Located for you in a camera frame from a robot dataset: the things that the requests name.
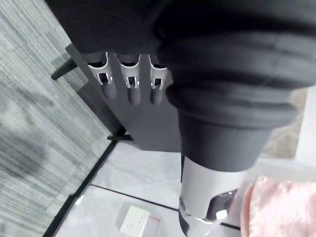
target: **white floor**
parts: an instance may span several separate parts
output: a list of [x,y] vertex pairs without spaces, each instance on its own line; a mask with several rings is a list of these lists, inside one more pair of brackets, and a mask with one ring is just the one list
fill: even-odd
[[[56,237],[127,237],[119,229],[131,204],[150,211],[151,229],[145,228],[143,237],[184,237],[178,212],[94,186],[71,209]],[[240,232],[217,226],[213,235],[240,237]]]
[[[103,188],[135,196],[173,208],[178,208],[181,191],[179,153],[141,151],[133,143],[120,142],[98,172],[80,203],[68,214],[57,237],[120,237],[119,227],[129,205],[134,204],[151,212],[160,220],[156,235],[143,237],[183,237],[178,213],[158,205],[117,194]],[[228,223],[239,225],[242,195],[258,174],[277,179],[316,182],[315,170],[291,160],[259,159],[234,202]],[[212,233],[218,237],[238,237],[240,232],[219,226]]]

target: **silver metal part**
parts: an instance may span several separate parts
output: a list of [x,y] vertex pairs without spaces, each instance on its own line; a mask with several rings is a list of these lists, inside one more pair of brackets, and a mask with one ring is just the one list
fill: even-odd
[[152,87],[152,89],[159,88],[160,90],[162,90],[164,81],[167,77],[168,68],[155,67],[152,64],[150,55],[148,55],[148,57],[149,57],[149,62],[150,62],[150,66],[151,66],[151,70],[150,70],[151,87]]
[[88,67],[90,68],[92,74],[94,75],[94,77],[98,80],[98,82],[103,85],[103,82],[101,80],[102,74],[105,74],[107,77],[107,83],[111,84],[113,81],[113,77],[112,77],[112,68],[111,68],[111,64],[109,61],[109,54],[108,52],[105,53],[105,57],[106,57],[106,64],[100,68],[96,68],[93,67],[91,65],[88,65]]
[[246,174],[247,170],[211,170],[185,157],[179,213],[188,226],[187,236],[205,236],[213,224],[221,223],[228,216]]
[[120,69],[122,71],[123,79],[125,80],[127,88],[138,88],[139,86],[139,60],[140,55],[138,62],[133,66],[126,66],[120,63]]

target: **pink fabric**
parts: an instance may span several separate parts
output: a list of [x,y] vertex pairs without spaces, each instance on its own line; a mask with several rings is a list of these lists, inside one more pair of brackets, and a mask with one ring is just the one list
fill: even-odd
[[259,177],[241,207],[242,237],[316,237],[316,184]]

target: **black baseboard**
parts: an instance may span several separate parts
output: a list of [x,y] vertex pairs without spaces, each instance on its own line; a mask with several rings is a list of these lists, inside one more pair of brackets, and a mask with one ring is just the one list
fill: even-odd
[[[124,128],[121,128],[119,132],[116,134],[116,136],[122,136],[124,135],[126,130]],[[91,169],[89,174],[86,176],[82,184],[79,186],[77,191],[74,194],[69,195],[67,200],[65,201],[64,205],[60,208],[59,212],[53,219],[53,221],[50,223],[49,227],[47,228],[46,232],[44,233],[43,237],[54,237],[60,226],[63,224],[65,218],[67,217],[69,211],[71,210],[72,206],[75,204],[77,199],[84,193],[86,188],[89,186],[93,178],[96,176],[99,169],[102,167],[102,165],[106,162],[108,159],[110,153],[113,151],[114,147],[116,146],[118,142],[113,140],[108,145],[106,150],[103,152],[99,160],[96,162],[94,167]]]

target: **electrical outlet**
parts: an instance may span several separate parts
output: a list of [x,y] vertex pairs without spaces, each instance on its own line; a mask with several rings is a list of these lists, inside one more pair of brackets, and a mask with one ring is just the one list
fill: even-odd
[[120,231],[129,237],[142,237],[150,212],[136,206],[130,206]]

